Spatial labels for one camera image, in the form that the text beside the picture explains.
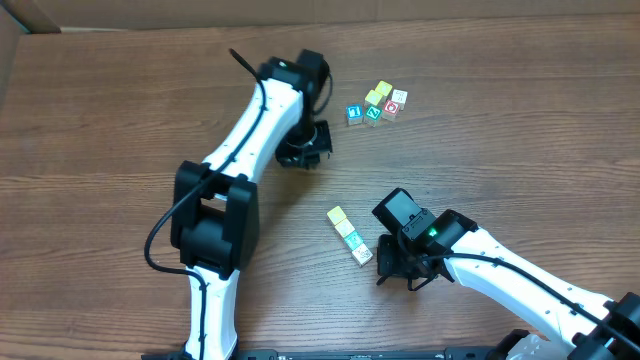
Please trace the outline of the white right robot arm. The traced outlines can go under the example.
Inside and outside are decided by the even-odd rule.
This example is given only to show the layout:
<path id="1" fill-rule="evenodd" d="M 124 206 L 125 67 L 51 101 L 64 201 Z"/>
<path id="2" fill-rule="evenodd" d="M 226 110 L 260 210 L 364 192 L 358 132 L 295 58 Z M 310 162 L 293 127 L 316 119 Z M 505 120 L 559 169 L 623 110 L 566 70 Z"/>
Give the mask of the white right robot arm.
<path id="1" fill-rule="evenodd" d="M 402 188 L 372 213 L 387 230 L 378 240 L 381 282 L 404 278 L 415 292 L 443 277 L 486 295 L 534 327 L 512 331 L 488 358 L 638 358 L 637 294 L 614 301 L 574 286 L 510 251 L 461 213 L 434 216 Z"/>

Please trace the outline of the green faced block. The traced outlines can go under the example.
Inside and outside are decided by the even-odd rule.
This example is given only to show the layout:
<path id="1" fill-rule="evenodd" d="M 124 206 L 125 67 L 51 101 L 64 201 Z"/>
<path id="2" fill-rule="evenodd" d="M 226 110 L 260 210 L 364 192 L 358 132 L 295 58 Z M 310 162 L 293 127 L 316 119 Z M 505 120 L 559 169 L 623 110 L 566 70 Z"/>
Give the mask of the green faced block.
<path id="1" fill-rule="evenodd" d="M 351 232 L 344 238 L 345 244 L 348 246 L 351 252 L 355 251 L 359 246 L 361 246 L 364 241 L 360 234 L 357 231 Z"/>

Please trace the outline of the wooden block with red drawing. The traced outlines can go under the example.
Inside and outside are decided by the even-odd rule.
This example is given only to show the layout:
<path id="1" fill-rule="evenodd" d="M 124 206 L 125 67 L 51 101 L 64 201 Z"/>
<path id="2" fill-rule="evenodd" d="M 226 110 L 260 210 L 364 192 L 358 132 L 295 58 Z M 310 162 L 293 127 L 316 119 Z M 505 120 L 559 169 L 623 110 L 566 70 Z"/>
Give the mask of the wooden block with red drawing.
<path id="1" fill-rule="evenodd" d="M 359 267 L 363 267 L 373 258 L 373 253 L 365 244 L 360 244 L 352 250 L 351 255 Z"/>

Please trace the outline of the yellow wooden block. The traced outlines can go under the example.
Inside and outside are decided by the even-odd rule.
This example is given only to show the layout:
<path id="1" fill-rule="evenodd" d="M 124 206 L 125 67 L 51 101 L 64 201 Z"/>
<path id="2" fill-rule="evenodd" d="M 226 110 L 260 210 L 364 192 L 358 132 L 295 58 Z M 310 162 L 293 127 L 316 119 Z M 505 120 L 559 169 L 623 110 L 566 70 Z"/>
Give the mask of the yellow wooden block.
<path id="1" fill-rule="evenodd" d="M 340 206 L 334 207 L 333 209 L 328 211 L 326 215 L 333 226 L 338 225 L 340 222 L 344 221 L 347 218 L 346 214 Z"/>

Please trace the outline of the green letter Z block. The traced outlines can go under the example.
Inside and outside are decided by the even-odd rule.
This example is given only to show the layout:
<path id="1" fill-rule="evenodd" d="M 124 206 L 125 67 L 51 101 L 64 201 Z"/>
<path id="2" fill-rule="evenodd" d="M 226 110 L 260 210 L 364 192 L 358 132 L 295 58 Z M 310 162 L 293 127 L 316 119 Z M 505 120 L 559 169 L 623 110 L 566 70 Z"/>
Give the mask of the green letter Z block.
<path id="1" fill-rule="evenodd" d="M 376 127 L 382 115 L 382 110 L 377 106 L 369 106 L 364 114 L 364 122 L 372 127 Z"/>

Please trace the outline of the red bordered block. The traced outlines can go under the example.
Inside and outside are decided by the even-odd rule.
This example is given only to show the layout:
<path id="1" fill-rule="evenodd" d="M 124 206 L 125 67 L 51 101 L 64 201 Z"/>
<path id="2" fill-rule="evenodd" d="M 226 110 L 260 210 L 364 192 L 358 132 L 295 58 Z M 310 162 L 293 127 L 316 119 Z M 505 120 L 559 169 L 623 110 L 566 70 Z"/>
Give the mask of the red bordered block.
<path id="1" fill-rule="evenodd" d="M 381 117 L 388 121 L 395 121 L 400 111 L 400 104 L 392 100 L 387 100 L 382 108 Z"/>

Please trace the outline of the white block red print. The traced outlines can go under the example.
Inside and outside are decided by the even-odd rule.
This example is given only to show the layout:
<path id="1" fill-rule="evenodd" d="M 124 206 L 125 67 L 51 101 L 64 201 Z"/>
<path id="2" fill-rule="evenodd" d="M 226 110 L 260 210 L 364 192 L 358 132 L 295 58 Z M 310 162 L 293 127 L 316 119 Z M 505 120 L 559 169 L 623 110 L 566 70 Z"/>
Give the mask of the white block red print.
<path id="1" fill-rule="evenodd" d="M 404 110 L 407 102 L 408 92 L 400 89 L 394 89 L 391 94 L 391 101 L 399 106 L 401 111 Z"/>

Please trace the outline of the yellow block top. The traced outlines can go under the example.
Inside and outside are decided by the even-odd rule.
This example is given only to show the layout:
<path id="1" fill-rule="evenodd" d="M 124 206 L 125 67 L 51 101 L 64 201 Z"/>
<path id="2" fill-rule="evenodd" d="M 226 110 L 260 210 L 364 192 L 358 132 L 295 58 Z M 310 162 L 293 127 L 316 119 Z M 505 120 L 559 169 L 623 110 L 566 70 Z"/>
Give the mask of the yellow block top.
<path id="1" fill-rule="evenodd" d="M 393 86 L 384 80 L 380 80 L 375 87 L 375 91 L 379 93 L 383 98 L 387 98 L 392 93 Z"/>

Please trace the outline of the blue letter block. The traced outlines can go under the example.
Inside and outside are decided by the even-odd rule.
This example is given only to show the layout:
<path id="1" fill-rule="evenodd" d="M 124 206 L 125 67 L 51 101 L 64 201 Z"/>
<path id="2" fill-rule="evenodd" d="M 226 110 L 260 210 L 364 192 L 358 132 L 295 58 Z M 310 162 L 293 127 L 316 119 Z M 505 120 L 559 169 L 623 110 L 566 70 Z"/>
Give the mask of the blue letter block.
<path id="1" fill-rule="evenodd" d="M 346 119 L 348 125 L 361 124 L 364 119 L 363 108 L 360 104 L 351 104 L 346 107 Z"/>

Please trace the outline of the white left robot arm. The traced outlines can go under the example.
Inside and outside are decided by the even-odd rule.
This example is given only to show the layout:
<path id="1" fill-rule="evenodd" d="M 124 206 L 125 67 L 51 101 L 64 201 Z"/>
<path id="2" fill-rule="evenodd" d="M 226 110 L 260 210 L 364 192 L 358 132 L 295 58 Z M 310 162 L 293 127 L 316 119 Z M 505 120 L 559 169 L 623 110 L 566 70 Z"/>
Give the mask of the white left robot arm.
<path id="1" fill-rule="evenodd" d="M 318 117 L 327 105 L 320 94 L 332 86 L 322 54 L 272 57 L 251 73 L 254 92 L 230 134 L 175 175 L 170 242 L 191 290 L 190 333 L 179 359 L 235 355 L 237 284 L 259 239 L 258 183 L 269 161 L 310 169 L 333 150 L 329 125 Z"/>

